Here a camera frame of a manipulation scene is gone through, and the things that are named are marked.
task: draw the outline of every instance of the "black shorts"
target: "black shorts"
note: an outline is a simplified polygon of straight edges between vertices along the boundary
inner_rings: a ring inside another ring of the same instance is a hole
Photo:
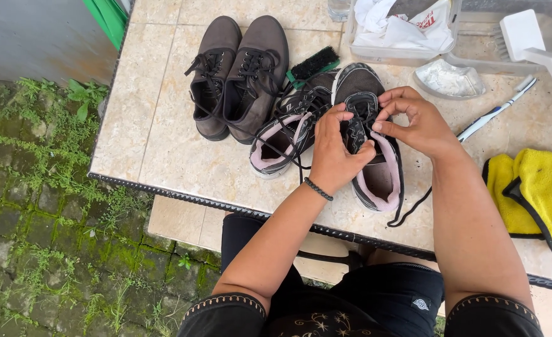
[[[264,221],[231,214],[224,219],[222,233],[222,270],[250,241]],[[291,266],[288,275],[272,297],[268,321],[300,310],[316,295],[324,306],[344,303],[359,308],[387,330],[403,337],[430,337],[434,334],[438,308],[444,300],[440,273],[419,264],[390,263],[366,266],[348,272],[330,290],[303,284],[301,275]]]

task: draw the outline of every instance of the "hand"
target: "hand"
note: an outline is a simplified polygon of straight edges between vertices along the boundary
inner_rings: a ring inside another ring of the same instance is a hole
[[[378,97],[382,107],[372,129],[390,135],[430,157],[443,157],[463,148],[434,104],[424,100],[414,88],[403,86]],[[405,113],[409,126],[386,121],[389,116]]]
[[[328,195],[333,195],[351,181],[374,159],[374,141],[365,142],[356,155],[347,151],[341,137],[341,121],[353,118],[344,111],[345,103],[333,106],[316,124],[316,144],[311,163],[310,180]]]

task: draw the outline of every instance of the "gray wall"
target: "gray wall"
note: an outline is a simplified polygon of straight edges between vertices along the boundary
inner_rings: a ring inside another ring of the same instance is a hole
[[[0,0],[0,80],[109,84],[117,56],[82,0]]]

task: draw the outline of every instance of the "beaded bracelet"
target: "beaded bracelet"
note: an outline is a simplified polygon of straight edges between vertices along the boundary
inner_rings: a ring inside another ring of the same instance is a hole
[[[305,181],[305,183],[309,185],[309,187],[313,188],[314,191],[318,192],[321,196],[325,197],[326,200],[328,200],[329,202],[334,200],[333,197],[331,197],[330,195],[327,195],[324,191],[322,191],[321,188],[317,187],[315,183],[312,183],[308,177],[305,177],[303,181]]]

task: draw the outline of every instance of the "shirt sleeve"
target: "shirt sleeve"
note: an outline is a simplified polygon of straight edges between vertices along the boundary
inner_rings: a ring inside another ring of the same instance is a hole
[[[177,337],[258,337],[266,319],[264,307],[243,293],[212,295],[184,314]]]
[[[471,295],[447,316],[445,337],[543,337],[535,314],[522,303],[498,295]]]

